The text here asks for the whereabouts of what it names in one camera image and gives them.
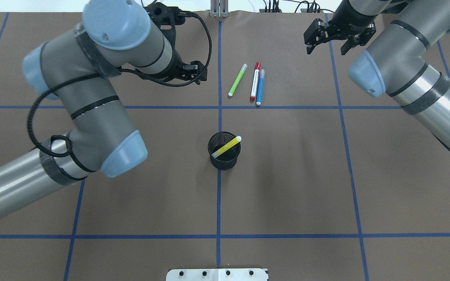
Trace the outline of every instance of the blue marker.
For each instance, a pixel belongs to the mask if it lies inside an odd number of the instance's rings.
[[[262,69],[259,73],[259,82],[258,82],[258,94],[257,94],[257,105],[261,105],[261,92],[263,91],[263,81],[265,78],[265,70]]]

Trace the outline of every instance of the white mounting plate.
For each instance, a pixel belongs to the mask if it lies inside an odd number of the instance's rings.
[[[268,281],[267,269],[170,270],[166,281]]]

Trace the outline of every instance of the green marker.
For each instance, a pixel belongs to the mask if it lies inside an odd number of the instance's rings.
[[[241,79],[243,78],[244,73],[246,72],[246,69],[248,68],[247,64],[243,64],[243,68],[241,68],[241,71],[239,71],[239,74],[237,75],[236,80],[234,81],[234,84],[232,85],[232,88],[230,88],[229,96],[233,96],[234,92],[237,89],[237,86],[239,85],[239,82],[241,82]]]

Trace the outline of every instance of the marker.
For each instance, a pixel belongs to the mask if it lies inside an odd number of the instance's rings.
[[[259,72],[259,82],[258,82],[258,97],[257,97],[257,105],[261,105],[261,91],[263,91],[263,80],[265,78],[265,70],[262,69]]]
[[[232,84],[232,88],[230,88],[229,96],[233,96],[234,92],[237,89],[237,86],[239,85],[239,82],[241,82],[241,79],[244,76],[244,73],[246,72],[246,69],[248,68],[248,64],[243,64],[243,68],[241,68],[241,71],[239,71],[239,74],[237,74],[237,78],[234,81],[234,84]]]
[[[254,101],[256,98],[256,91],[258,88],[259,66],[260,63],[257,62],[257,64],[255,64],[255,76],[253,76],[253,86],[251,88],[251,96],[250,96],[251,101]]]
[[[218,156],[222,155],[225,151],[231,149],[232,146],[235,146],[236,144],[238,144],[241,140],[242,140],[242,138],[240,135],[238,135],[237,137],[234,137],[234,139],[232,139],[230,142],[227,142],[227,144],[225,144],[220,149],[215,151],[213,154],[211,154],[211,156],[213,156],[213,158],[217,158]]]

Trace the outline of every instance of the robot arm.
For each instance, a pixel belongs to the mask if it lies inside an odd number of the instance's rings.
[[[113,178],[146,159],[143,139],[108,78],[127,71],[163,85],[206,80],[209,58],[206,66],[184,64],[175,50],[175,25],[189,14],[161,3],[147,10],[131,0],[92,0],[82,23],[24,59],[24,76],[41,94],[35,105],[53,91],[48,97],[60,98],[76,129],[41,144],[34,138],[38,149],[0,167],[0,219],[94,171]],[[161,25],[172,28],[163,34]],[[137,70],[121,69],[126,63]],[[33,138],[32,114],[27,125]]]
[[[363,33],[370,28],[366,25],[388,4],[381,0],[344,0],[329,23],[316,20],[305,32],[308,53],[315,46],[310,39],[325,36],[325,42],[330,41],[330,30],[347,34],[349,41],[364,37],[360,45],[365,45],[368,38]],[[450,79],[422,58],[448,32],[450,1],[412,1],[362,52],[348,75],[371,96],[387,93],[450,151]],[[333,34],[333,39],[340,37]],[[348,51],[345,45],[341,48],[343,55]]]

